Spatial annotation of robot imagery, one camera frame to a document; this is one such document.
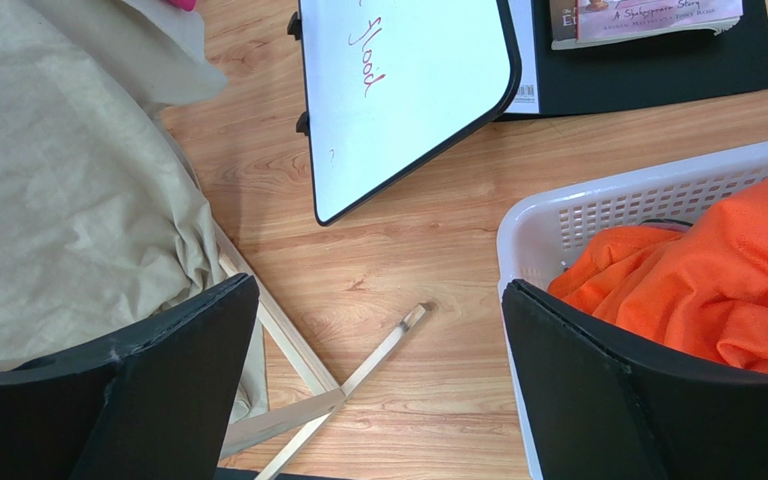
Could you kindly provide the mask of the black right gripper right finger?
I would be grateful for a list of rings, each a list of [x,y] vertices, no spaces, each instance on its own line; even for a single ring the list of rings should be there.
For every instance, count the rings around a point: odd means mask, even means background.
[[[768,375],[699,359],[522,280],[501,306],[536,479],[768,479]]]

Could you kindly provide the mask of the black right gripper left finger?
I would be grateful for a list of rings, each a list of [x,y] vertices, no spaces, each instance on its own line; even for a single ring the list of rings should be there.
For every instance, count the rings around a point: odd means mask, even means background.
[[[256,321],[236,275],[169,311],[0,371],[0,479],[210,479]]]

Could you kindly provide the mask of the orange t-shirt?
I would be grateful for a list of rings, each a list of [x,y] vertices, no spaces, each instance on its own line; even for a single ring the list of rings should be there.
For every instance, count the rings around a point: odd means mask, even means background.
[[[686,230],[599,232],[548,290],[647,340],[768,374],[768,179]]]

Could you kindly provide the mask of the beige t-shirt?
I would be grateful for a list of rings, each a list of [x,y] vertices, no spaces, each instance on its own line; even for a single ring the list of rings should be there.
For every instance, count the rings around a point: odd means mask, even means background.
[[[0,370],[225,280],[160,118],[226,86],[204,40],[167,1],[0,1]]]

